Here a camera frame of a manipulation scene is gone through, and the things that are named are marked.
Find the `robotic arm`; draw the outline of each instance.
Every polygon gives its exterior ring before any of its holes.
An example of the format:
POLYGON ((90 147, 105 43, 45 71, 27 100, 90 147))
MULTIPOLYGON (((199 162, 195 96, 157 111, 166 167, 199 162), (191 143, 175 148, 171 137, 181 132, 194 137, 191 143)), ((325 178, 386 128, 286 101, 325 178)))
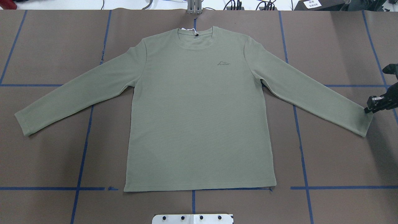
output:
MULTIPOLYGON (((398 64, 389 64, 383 68, 383 73, 393 74, 398 79, 398 64)), ((379 97, 370 96, 367 102, 368 107, 364 108, 365 113, 376 113, 379 110, 391 110, 398 107, 398 83, 390 86, 387 92, 379 97)))

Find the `red object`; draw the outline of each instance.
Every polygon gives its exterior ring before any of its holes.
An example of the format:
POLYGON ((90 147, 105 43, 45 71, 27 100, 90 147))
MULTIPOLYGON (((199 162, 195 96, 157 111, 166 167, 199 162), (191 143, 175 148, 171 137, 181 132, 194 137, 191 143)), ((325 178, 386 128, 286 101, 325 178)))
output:
POLYGON ((17 5, 12 0, 0 0, 0 7, 3 9, 17 9, 17 5))

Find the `metal bracket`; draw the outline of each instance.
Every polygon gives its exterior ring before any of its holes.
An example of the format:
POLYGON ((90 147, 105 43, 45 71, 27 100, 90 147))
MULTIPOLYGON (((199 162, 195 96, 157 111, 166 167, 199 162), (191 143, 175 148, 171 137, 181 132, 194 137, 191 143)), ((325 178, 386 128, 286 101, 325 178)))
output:
POLYGON ((155 215, 152 224, 233 224, 233 214, 155 215))
POLYGON ((202 14, 202 0, 188 0, 188 14, 202 14))

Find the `white sticker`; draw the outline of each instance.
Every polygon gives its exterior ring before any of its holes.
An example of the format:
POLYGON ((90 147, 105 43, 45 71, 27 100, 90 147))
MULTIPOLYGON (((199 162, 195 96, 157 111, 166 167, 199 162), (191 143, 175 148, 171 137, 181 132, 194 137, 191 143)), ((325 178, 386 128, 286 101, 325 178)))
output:
POLYGON ((322 6, 318 0, 306 1, 306 2, 304 2, 304 5, 307 8, 316 8, 316 7, 321 7, 322 6))

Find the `mountain logo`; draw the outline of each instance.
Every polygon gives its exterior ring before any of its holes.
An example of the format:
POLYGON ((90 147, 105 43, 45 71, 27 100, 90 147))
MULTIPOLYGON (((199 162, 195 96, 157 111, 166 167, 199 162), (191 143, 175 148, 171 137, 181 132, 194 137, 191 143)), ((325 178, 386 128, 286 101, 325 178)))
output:
POLYGON ((220 61, 220 63, 218 63, 217 65, 229 65, 229 63, 220 61))

